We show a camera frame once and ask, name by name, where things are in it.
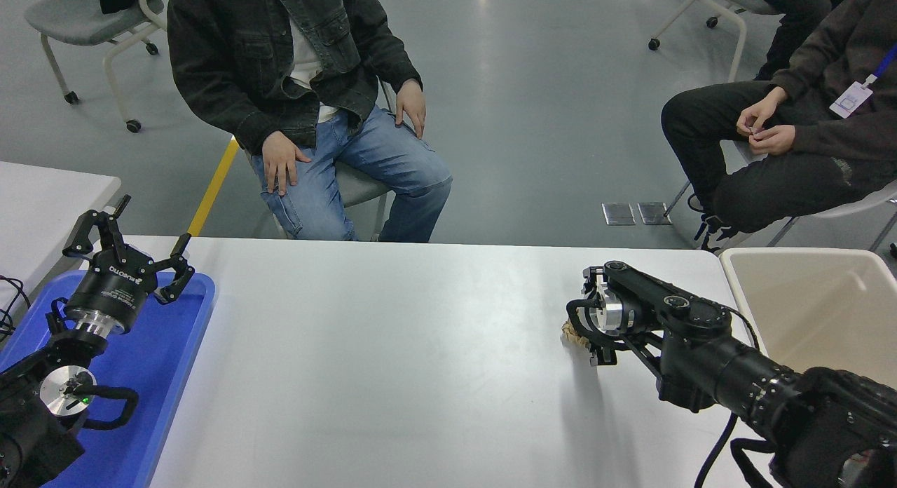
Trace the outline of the person's left hand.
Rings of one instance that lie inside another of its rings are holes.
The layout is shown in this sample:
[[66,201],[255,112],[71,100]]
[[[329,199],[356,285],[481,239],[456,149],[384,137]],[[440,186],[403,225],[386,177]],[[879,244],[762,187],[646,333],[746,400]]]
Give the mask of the person's left hand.
[[756,130],[748,136],[748,145],[754,155],[782,155],[791,151],[796,132],[794,125]]
[[418,140],[422,140],[426,115],[426,99],[422,86],[415,79],[406,80],[395,95],[395,126],[402,126],[404,117],[407,116],[410,118],[414,135]]

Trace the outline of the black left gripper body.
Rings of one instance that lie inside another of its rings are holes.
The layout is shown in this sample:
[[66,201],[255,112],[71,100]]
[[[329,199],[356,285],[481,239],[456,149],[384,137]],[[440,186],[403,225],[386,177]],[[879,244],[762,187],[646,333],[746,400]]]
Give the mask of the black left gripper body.
[[126,248],[123,257],[116,257],[112,249],[97,252],[65,304],[65,315],[81,321],[89,313],[99,313],[116,320],[118,327],[132,327],[158,286],[154,273],[140,271],[150,264],[151,256],[134,248]]

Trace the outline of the person's right hand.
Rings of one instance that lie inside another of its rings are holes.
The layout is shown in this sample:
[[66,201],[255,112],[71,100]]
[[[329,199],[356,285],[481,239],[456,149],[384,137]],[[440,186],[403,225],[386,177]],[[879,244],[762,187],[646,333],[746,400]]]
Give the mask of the person's right hand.
[[282,131],[273,131],[262,145],[263,178],[269,194],[285,196],[287,187],[298,184],[297,164],[308,164],[308,158]]
[[772,117],[776,108],[788,99],[788,94],[783,88],[776,86],[762,100],[740,112],[736,123],[736,130],[741,136],[749,137],[759,135],[762,139],[763,124]]

